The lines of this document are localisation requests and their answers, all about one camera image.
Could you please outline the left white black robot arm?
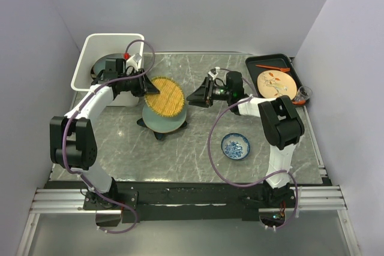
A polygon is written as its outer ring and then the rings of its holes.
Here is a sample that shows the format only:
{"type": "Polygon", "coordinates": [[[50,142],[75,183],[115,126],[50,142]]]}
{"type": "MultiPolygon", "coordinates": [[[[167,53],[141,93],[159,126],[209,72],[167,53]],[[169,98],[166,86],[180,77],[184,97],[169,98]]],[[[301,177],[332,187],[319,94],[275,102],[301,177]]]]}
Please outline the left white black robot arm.
{"type": "Polygon", "coordinates": [[[101,112],[123,92],[134,97],[159,94],[146,71],[139,68],[142,57],[136,53],[109,55],[91,68],[89,92],[64,116],[50,120],[50,159],[87,185],[89,198],[106,209],[119,202],[116,181],[97,164],[97,142],[92,127],[101,112]]]}

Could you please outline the woven bamboo plate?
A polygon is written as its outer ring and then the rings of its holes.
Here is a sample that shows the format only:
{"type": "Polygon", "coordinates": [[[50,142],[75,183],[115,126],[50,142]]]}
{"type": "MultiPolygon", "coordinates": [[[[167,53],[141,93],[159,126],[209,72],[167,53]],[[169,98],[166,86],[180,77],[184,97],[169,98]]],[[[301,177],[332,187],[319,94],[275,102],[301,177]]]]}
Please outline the woven bamboo plate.
{"type": "Polygon", "coordinates": [[[173,79],[163,76],[151,79],[159,94],[145,96],[146,105],[156,114],[171,118],[175,117],[185,106],[185,95],[181,86],[173,79]]]}

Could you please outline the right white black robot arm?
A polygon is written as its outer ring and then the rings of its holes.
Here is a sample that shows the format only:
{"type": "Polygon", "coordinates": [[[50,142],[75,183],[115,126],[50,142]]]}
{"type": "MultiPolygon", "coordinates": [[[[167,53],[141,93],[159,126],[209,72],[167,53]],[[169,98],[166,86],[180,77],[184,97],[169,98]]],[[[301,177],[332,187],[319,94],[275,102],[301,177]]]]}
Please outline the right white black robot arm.
{"type": "Polygon", "coordinates": [[[293,152],[304,135],[304,124],[294,104],[286,95],[277,98],[258,98],[245,93],[247,80],[238,71],[227,71],[225,84],[215,80],[220,68],[208,72],[202,84],[187,97],[192,106],[208,108],[214,101],[225,101],[228,111],[239,116],[260,118],[264,136],[270,145],[266,176],[244,188],[263,184],[261,201],[276,207],[283,201],[293,200],[296,189],[290,184],[296,180],[290,172],[293,152]]]}

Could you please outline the dark blue blossom plate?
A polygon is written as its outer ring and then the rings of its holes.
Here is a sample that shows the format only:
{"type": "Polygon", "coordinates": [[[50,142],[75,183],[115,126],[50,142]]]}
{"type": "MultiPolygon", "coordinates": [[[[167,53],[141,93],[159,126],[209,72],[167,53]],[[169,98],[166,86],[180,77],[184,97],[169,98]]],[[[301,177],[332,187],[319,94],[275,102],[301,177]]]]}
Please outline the dark blue blossom plate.
{"type": "Polygon", "coordinates": [[[90,75],[91,75],[92,79],[95,79],[97,77],[97,75],[100,73],[100,71],[105,69],[106,58],[107,58],[107,56],[101,57],[92,66],[91,71],[90,71],[90,75]]]}

